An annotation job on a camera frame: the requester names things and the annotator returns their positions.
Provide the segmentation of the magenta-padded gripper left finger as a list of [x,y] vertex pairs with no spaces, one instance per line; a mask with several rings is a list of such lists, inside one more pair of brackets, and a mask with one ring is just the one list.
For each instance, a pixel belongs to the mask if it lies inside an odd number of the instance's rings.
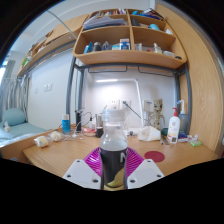
[[83,188],[100,190],[102,188],[100,149],[94,149],[84,159],[76,159],[63,178]]

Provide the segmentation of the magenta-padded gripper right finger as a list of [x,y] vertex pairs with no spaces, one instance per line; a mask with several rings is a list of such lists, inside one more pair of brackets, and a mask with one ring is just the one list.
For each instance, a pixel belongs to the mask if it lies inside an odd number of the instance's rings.
[[152,159],[143,159],[135,150],[128,148],[125,161],[125,188],[141,188],[164,177]]

